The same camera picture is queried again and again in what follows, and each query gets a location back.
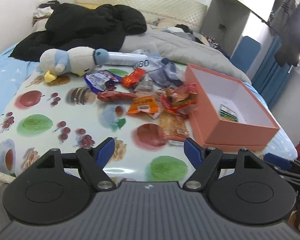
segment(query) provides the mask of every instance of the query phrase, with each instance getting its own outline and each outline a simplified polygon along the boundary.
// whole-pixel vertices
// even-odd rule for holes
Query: white and blue plush toy
[[[98,65],[106,64],[108,60],[109,53],[105,49],[89,47],[76,47],[68,51],[48,49],[41,55],[39,66],[45,73],[44,81],[50,83],[68,72],[82,77]]]

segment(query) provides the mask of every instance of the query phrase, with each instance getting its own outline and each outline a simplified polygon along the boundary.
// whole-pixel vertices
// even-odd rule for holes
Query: headboard
[[[76,0],[88,8],[102,4],[124,4],[139,10],[147,23],[158,19],[171,19],[176,24],[184,24],[199,32],[207,6],[194,0]]]

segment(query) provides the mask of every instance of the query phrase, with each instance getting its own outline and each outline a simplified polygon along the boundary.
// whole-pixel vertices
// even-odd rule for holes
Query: wall outlet
[[[225,30],[226,30],[226,27],[225,27],[223,24],[219,24],[218,29],[219,29],[219,30],[222,30],[222,31],[225,31]]]

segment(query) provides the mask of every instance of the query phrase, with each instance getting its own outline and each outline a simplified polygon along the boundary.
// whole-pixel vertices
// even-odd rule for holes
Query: fruit print tablecloth
[[[133,70],[102,67],[114,68],[120,75]],[[72,92],[76,88],[80,88],[76,99],[90,104],[73,102]],[[153,120],[145,113],[126,115],[129,101],[105,103],[87,94],[86,88],[84,78],[72,74],[46,84],[42,82],[42,73],[34,71],[0,118],[0,171],[18,176],[51,148],[60,148],[62,153],[75,152],[85,143],[93,142],[96,146],[107,137],[114,137],[116,152],[104,171],[115,182],[177,179],[183,183],[194,172],[182,147],[169,143],[145,146],[136,138],[138,127],[159,124],[159,119]],[[117,91],[129,92],[122,85],[117,85]],[[79,176],[77,170],[65,170]]]

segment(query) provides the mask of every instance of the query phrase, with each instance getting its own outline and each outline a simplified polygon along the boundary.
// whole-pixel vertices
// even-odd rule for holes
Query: pink box
[[[225,152],[242,147],[261,151],[280,129],[240,80],[192,64],[188,64],[185,78],[186,83],[196,83],[198,88],[198,105],[189,120],[199,145]],[[221,104],[236,112],[239,122],[222,120]]]

